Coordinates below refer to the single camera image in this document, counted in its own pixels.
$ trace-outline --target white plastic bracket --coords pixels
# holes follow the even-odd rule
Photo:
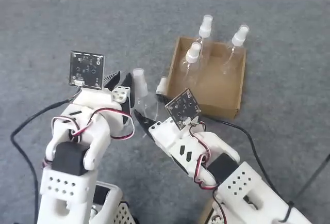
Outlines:
[[[126,99],[129,97],[129,94],[130,94],[130,88],[129,87],[117,86],[112,91],[112,98],[117,103],[123,104],[123,103],[126,102]]]

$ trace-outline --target robotic arm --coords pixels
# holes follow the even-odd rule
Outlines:
[[[213,189],[213,211],[205,224],[281,223],[288,204],[247,162],[240,163],[240,156],[232,147],[216,134],[204,131],[198,116],[189,116],[189,106],[194,102],[183,99],[183,96],[184,93],[174,99],[174,104],[170,105],[172,101],[166,106],[170,105],[170,109],[174,106],[173,110],[177,111],[169,112],[171,117],[164,122],[155,122],[138,112],[135,115],[140,123],[145,124],[145,131],[155,144],[194,182],[203,189]],[[188,114],[177,119],[184,112]],[[286,223],[311,224],[296,208],[292,208]]]
[[[38,224],[109,224],[116,220],[135,224],[122,201],[122,191],[97,181],[97,168],[111,139],[128,139],[134,134],[133,126],[129,135],[119,137],[132,121],[132,85],[127,84],[132,83],[131,75],[112,91],[110,87],[97,89],[102,85],[100,75],[95,77],[100,66],[103,78],[102,59],[84,52],[71,54],[70,78],[82,88],[62,114],[52,119],[53,137],[45,153]]]

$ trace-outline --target black cable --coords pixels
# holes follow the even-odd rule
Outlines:
[[[267,174],[265,168],[263,167],[263,164],[262,164],[262,162],[261,162],[261,160],[260,160],[260,158],[259,158],[259,155],[258,155],[258,153],[257,153],[256,147],[254,146],[253,139],[252,139],[251,135],[249,134],[249,132],[246,131],[245,129],[243,129],[242,127],[237,126],[237,125],[235,125],[235,124],[233,124],[233,123],[226,122],[226,121],[222,121],[222,120],[219,120],[219,119],[216,119],[216,118],[213,118],[213,117],[209,117],[209,116],[205,116],[205,117],[207,117],[208,119],[210,119],[210,120],[212,120],[212,121],[214,121],[214,122],[219,122],[219,123],[225,124],[225,125],[227,125],[227,126],[234,127],[234,128],[236,128],[236,129],[238,129],[238,130],[240,130],[240,131],[242,131],[243,133],[246,134],[246,136],[248,137],[249,142],[250,142],[250,144],[251,144],[251,148],[252,148],[253,155],[254,155],[254,157],[255,157],[256,160],[257,160],[257,163],[258,163],[258,165],[259,165],[259,167],[260,167],[260,169],[261,169],[261,171],[262,171],[262,174],[265,176],[265,179],[266,179],[266,181],[268,182],[269,186],[272,188],[272,190],[273,190],[273,191],[274,191],[279,197],[281,197],[281,195],[280,195],[279,192],[277,191],[276,187],[274,186],[274,184],[273,184],[272,181],[270,180],[270,178],[269,178],[269,176],[268,176],[268,174]]]
[[[315,172],[310,176],[310,178],[307,180],[307,182],[304,184],[304,186],[301,188],[301,190],[298,191],[298,193],[293,197],[293,199],[288,203],[289,208],[288,211],[284,217],[283,220],[280,222],[286,223],[289,219],[289,216],[291,214],[291,210],[294,206],[294,202],[297,201],[297,199],[306,191],[306,189],[315,181],[315,179],[320,175],[320,173],[323,171],[323,169],[326,167],[326,165],[330,161],[330,154],[325,158],[325,160],[321,163],[321,165],[315,170]]]
[[[39,211],[39,191],[38,191],[38,177],[36,174],[36,170],[31,162],[31,160],[29,159],[29,157],[27,156],[27,154],[24,152],[24,150],[21,148],[21,146],[16,142],[15,140],[15,136],[31,121],[33,121],[33,119],[37,118],[38,116],[40,116],[41,114],[51,110],[51,109],[55,109],[57,107],[60,107],[61,105],[70,102],[73,99],[66,99],[64,101],[61,102],[57,102],[55,104],[52,104],[48,107],[46,107],[45,109],[35,113],[33,116],[27,118],[22,124],[20,124],[10,135],[10,140],[11,143],[14,145],[14,147],[19,151],[19,153],[23,156],[23,158],[25,159],[25,161],[27,162],[31,172],[32,172],[32,176],[33,176],[33,181],[34,181],[34,188],[35,188],[35,215],[34,215],[34,224],[37,224],[38,221],[38,211]]]
[[[216,198],[216,191],[217,191],[218,187],[216,187],[213,192],[212,192],[212,197],[213,197],[213,200],[217,203],[217,205],[219,206],[219,209],[221,211],[221,214],[222,214],[222,218],[223,218],[223,223],[224,224],[227,224],[227,218],[226,218],[226,215],[225,215],[225,212],[223,211],[223,208],[221,206],[221,204],[219,203],[219,201],[217,200]]]
[[[301,190],[299,190],[296,196],[292,199],[292,202],[295,202],[306,191],[306,189],[315,181],[315,179],[318,177],[321,171],[323,171],[323,169],[326,167],[329,161],[330,161],[330,154],[325,158],[325,160],[316,169],[316,171],[312,174],[312,176],[310,176],[309,180],[307,180],[305,185],[301,188]]]

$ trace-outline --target cable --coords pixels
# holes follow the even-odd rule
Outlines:
[[[190,128],[189,128],[189,133],[192,137],[196,138],[198,143],[201,144],[205,150],[206,150],[206,154],[201,154],[198,159],[197,159],[197,164],[196,164],[196,168],[195,168],[195,173],[194,173],[194,183],[198,184],[198,186],[201,188],[201,189],[206,189],[206,190],[213,190],[217,187],[217,185],[215,186],[208,186],[208,185],[203,185],[203,181],[202,180],[199,180],[198,179],[198,175],[200,173],[200,168],[201,166],[205,165],[209,159],[211,158],[211,150],[210,148],[200,139],[198,139],[192,132],[191,132],[191,129],[193,127],[196,127],[197,125],[203,125],[203,130],[206,131],[206,124],[205,122],[197,122],[197,123],[191,123],[190,125]]]
[[[72,123],[76,129],[75,132],[79,131],[79,129],[80,129],[80,127],[75,119],[73,119],[71,117],[66,117],[66,116],[54,116],[51,121],[52,135],[54,135],[54,124],[57,119],[68,121],[68,122]],[[80,142],[80,141],[81,141],[81,135],[78,136],[78,142]]]
[[[221,206],[221,204],[219,203],[219,201],[217,200],[216,198],[216,191],[217,191],[217,188],[215,188],[212,192],[212,197],[213,197],[213,200],[217,203],[217,205],[219,206],[219,209],[221,211],[221,214],[222,214],[222,218],[223,218],[223,223],[224,224],[227,224],[227,218],[226,218],[226,215],[225,215],[225,212],[223,211],[223,208]]]
[[[297,199],[306,191],[306,189],[311,186],[311,184],[316,180],[318,175],[320,175],[320,173],[323,171],[323,169],[327,166],[329,161],[330,161],[330,154],[325,158],[325,160],[321,163],[321,165],[310,176],[310,178],[307,180],[307,182],[304,184],[304,186],[301,188],[301,190],[299,190],[298,193],[293,197],[293,199],[288,202],[288,205],[289,205],[288,211],[287,211],[284,219],[281,220],[280,222],[282,222],[282,223],[287,222],[287,220],[290,217],[291,210],[294,207],[294,202],[297,201]]]
[[[71,100],[73,100],[76,95],[78,93],[76,93],[73,97],[63,100],[61,102],[57,102],[54,103],[44,109],[42,109],[41,111],[35,113],[34,115],[30,116],[29,118],[27,118],[24,122],[22,122],[10,135],[10,141],[13,144],[13,146],[18,150],[18,152],[23,156],[23,158],[25,159],[26,163],[28,164],[31,172],[32,172],[32,177],[33,177],[33,181],[34,181],[34,188],[35,188],[35,212],[34,212],[34,224],[37,224],[38,221],[38,211],[39,211],[39,191],[38,191],[38,187],[39,187],[39,182],[38,182],[38,177],[36,174],[36,170],[31,162],[31,160],[29,159],[29,157],[27,156],[27,154],[24,152],[24,150],[21,148],[21,146],[16,142],[15,140],[15,136],[31,121],[33,121],[33,119],[37,118],[38,116],[42,115],[43,113],[51,110],[51,109],[55,109],[60,107],[63,104],[66,104],[68,102],[70,102]]]
[[[131,121],[131,123],[132,123],[133,131],[130,134],[125,135],[125,136],[120,136],[120,137],[111,136],[112,139],[115,139],[115,140],[127,140],[127,139],[130,139],[134,135],[134,133],[135,133],[135,126],[134,126],[133,119],[132,119],[132,116],[131,115],[129,115],[129,114],[127,114],[127,113],[125,113],[125,112],[123,112],[121,110],[118,110],[118,109],[104,107],[104,108],[100,108],[100,109],[95,110],[92,113],[92,115],[90,116],[90,118],[89,118],[89,120],[87,122],[87,125],[85,127],[81,128],[80,130],[78,130],[77,132],[72,133],[72,136],[73,137],[76,137],[78,135],[81,135],[91,125],[93,116],[95,114],[99,113],[99,112],[102,112],[102,111],[110,111],[110,112],[113,112],[113,113],[118,113],[118,114],[120,114],[120,115],[122,115],[124,117],[127,117]]]
[[[274,186],[273,182],[272,182],[271,179],[269,178],[269,176],[268,176],[268,174],[267,174],[265,168],[263,167],[263,164],[262,164],[262,162],[261,162],[261,160],[260,160],[260,158],[259,158],[259,155],[258,155],[258,153],[257,153],[256,147],[254,146],[253,139],[252,139],[251,135],[249,134],[249,132],[246,131],[245,129],[243,129],[242,127],[240,127],[240,126],[238,126],[238,125],[235,125],[235,124],[233,124],[233,123],[226,122],[226,121],[222,121],[222,120],[219,120],[219,119],[216,119],[216,118],[213,118],[213,117],[209,117],[209,116],[205,116],[205,117],[207,117],[208,119],[210,119],[210,120],[212,120],[212,121],[214,121],[214,122],[218,122],[218,123],[222,123],[222,124],[225,124],[225,125],[227,125],[227,126],[230,126],[230,127],[234,127],[234,128],[236,128],[236,129],[238,129],[238,130],[240,130],[240,131],[242,131],[243,133],[246,134],[246,136],[248,137],[249,142],[250,142],[250,144],[251,144],[251,148],[252,148],[253,155],[254,155],[254,157],[255,157],[256,160],[257,160],[257,163],[258,163],[258,165],[259,165],[259,167],[260,167],[260,169],[261,169],[261,171],[262,171],[262,174],[265,176],[265,179],[266,179],[266,181],[268,182],[268,184],[269,184],[269,186],[271,187],[271,189],[272,189],[272,190],[273,190],[273,191],[274,191],[279,197],[282,198],[282,196],[280,195],[280,193],[277,191],[276,187]]]

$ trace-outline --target small white cap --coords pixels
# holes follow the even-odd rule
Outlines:
[[[232,38],[232,43],[236,47],[241,47],[245,41],[245,38],[249,32],[249,27],[246,24],[243,24],[239,27],[239,30],[235,33]]]
[[[199,36],[202,38],[208,38],[211,36],[213,17],[211,15],[205,15],[202,25],[200,26]]]
[[[144,78],[144,69],[135,68],[133,69],[133,79],[136,98],[143,98],[148,95],[148,86]]]
[[[198,42],[193,42],[190,49],[186,53],[186,61],[189,63],[195,63],[200,56],[201,45]]]
[[[156,94],[166,95],[167,93],[167,77],[162,77],[160,79],[159,85],[156,89]]]

